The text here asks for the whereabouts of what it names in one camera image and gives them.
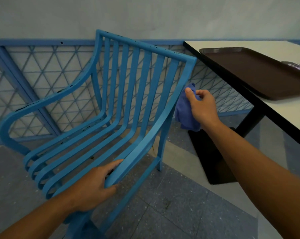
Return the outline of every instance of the tiled floor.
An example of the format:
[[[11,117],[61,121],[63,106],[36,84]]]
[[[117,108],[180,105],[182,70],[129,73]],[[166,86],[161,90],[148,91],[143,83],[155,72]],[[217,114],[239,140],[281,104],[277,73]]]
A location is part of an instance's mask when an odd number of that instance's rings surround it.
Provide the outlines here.
[[[236,127],[245,115],[222,117]],[[246,137],[267,156],[300,176],[300,146],[264,118]],[[34,148],[41,142],[32,142]],[[153,149],[120,183],[118,193],[93,213],[98,226],[153,160]],[[28,177],[22,156],[0,147],[0,232],[44,197]],[[107,231],[108,238],[280,238],[238,183],[210,185],[186,131],[172,123],[162,172],[153,170],[128,206]],[[51,238],[62,238],[61,225]]]

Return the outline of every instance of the blue rag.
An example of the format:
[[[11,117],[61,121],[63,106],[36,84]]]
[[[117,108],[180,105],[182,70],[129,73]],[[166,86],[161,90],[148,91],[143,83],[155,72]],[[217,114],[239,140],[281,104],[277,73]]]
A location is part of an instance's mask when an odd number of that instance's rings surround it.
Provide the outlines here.
[[[201,100],[200,96],[196,94],[195,84],[191,83],[185,88],[191,88],[191,90],[194,92],[195,97],[197,100]],[[176,103],[176,110],[175,110],[175,119],[177,122],[181,123],[181,128],[186,130],[192,130],[195,132],[200,131],[200,123],[194,119],[191,111],[191,105],[188,100],[188,98],[185,96],[185,91],[182,91],[179,99]]]

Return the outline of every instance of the brown tray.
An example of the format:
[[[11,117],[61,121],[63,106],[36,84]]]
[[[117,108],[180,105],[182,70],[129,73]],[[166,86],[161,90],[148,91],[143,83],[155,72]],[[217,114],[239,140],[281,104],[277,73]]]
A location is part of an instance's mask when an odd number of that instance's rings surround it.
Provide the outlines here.
[[[239,78],[256,95],[269,100],[300,96],[300,71],[252,49],[205,48],[204,54]]]

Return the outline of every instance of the blue metal chair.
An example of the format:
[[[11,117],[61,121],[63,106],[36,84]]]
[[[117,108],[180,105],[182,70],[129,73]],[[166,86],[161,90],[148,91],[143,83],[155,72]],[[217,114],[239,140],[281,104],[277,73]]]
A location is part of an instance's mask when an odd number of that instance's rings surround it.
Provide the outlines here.
[[[108,78],[109,71],[109,54],[110,54],[110,43],[113,42],[113,56],[112,56],[112,67],[110,79]],[[100,57],[101,49],[104,44],[104,68],[102,76],[102,89],[97,78],[96,65]],[[128,53],[129,47],[133,47],[131,70],[129,77],[129,84],[127,90],[127,97],[124,107],[124,118],[122,124],[120,124],[121,112],[116,112],[115,120],[111,123],[111,119],[114,116],[114,103],[115,103],[115,90],[118,89],[117,94],[117,111],[123,109],[123,97],[124,97],[124,87],[126,80],[126,70],[128,63]],[[119,48],[122,48],[122,58],[121,66],[118,67],[119,60]],[[105,146],[109,145],[114,139],[118,138],[127,129],[129,123],[129,114],[132,106],[132,96],[135,89],[137,68],[139,65],[139,54],[140,50],[144,50],[144,60],[141,69],[140,83],[136,97],[136,104],[134,109],[134,115],[131,125],[130,132],[114,146],[108,149],[105,153],[99,156],[96,160],[82,169],[74,177],[68,180],[66,183],[62,184],[62,179],[82,165],[85,161],[91,158],[95,153],[100,151]],[[35,103],[28,104],[27,106],[10,113],[5,117],[0,124],[0,139],[9,148],[18,151],[25,156],[24,165],[25,169],[29,172],[32,179],[35,180],[39,189],[43,190],[43,193],[47,199],[58,193],[64,191],[73,183],[75,183],[79,178],[81,178],[85,173],[87,173],[92,167],[100,165],[114,152],[120,149],[124,144],[126,144],[136,133],[136,129],[139,122],[140,110],[142,106],[142,98],[144,96],[146,82],[149,73],[149,67],[152,59],[152,54],[157,54],[157,59],[155,63],[154,72],[150,82],[150,89],[147,98],[147,103],[145,105],[145,111],[142,118],[141,130],[138,138],[126,148],[117,159],[124,159],[124,161],[110,174],[110,176],[105,181],[105,187],[109,187],[113,184],[118,183],[123,177],[138,163],[138,161],[150,150],[152,147],[155,137],[159,131],[160,141],[158,148],[158,155],[151,163],[151,165],[146,169],[144,174],[136,182],[131,190],[125,195],[119,205],[114,209],[110,216],[102,223],[100,228],[96,228],[92,221],[90,220],[90,212],[76,212],[75,214],[69,216],[66,223],[70,223],[66,237],[67,238],[80,238],[85,231],[88,229],[94,231],[95,235],[98,237],[103,237],[104,233],[110,227],[112,222],[115,220],[120,211],[128,203],[133,194],[137,191],[146,177],[151,173],[151,171],[157,167],[161,171],[162,157],[164,151],[164,145],[166,137],[171,125],[172,116],[174,113],[176,101],[183,90],[186,82],[188,81],[192,69],[196,63],[196,58],[187,56],[181,53],[173,52],[171,50],[166,50],[164,48],[156,47],[143,42],[135,41],[129,38],[118,36],[105,31],[96,31],[96,42],[95,50],[89,61],[86,69],[79,75],[71,85],[64,88],[63,90],[54,93],[53,95],[47,96]],[[150,112],[152,109],[153,101],[155,99],[156,89],[161,76],[162,67],[164,60],[169,58],[171,60],[167,75],[164,81],[162,94],[157,107],[157,111],[154,118],[154,123],[151,130],[146,134],[146,129],[149,122]],[[176,75],[179,62],[184,62],[185,66],[180,76],[180,79],[174,89],[172,96],[169,101],[169,93],[172,87],[173,80]],[[119,84],[117,82],[117,70],[120,70]],[[47,142],[46,144],[30,151],[27,147],[19,144],[9,136],[10,126],[14,121],[25,116],[28,113],[35,112],[41,107],[47,106],[66,95],[74,92],[79,88],[89,77],[91,76],[92,84],[97,100],[97,104],[100,109],[100,113],[81,125],[73,128],[72,130],[61,134],[55,139]],[[93,147],[91,150],[86,152],[84,155],[69,164],[69,159],[85,149],[91,143],[95,142],[97,139],[108,135],[108,137],[99,143],[97,146]],[[84,137],[88,139],[76,146],[77,142]],[[58,159],[52,159],[59,153],[63,152],[70,147],[74,147],[72,150],[66,154],[61,155]]]

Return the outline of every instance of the grey wall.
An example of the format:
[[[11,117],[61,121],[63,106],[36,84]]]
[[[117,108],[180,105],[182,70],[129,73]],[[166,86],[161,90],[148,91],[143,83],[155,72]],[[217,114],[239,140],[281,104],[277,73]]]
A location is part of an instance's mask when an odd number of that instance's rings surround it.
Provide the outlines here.
[[[300,39],[300,0],[0,0],[0,38]]]

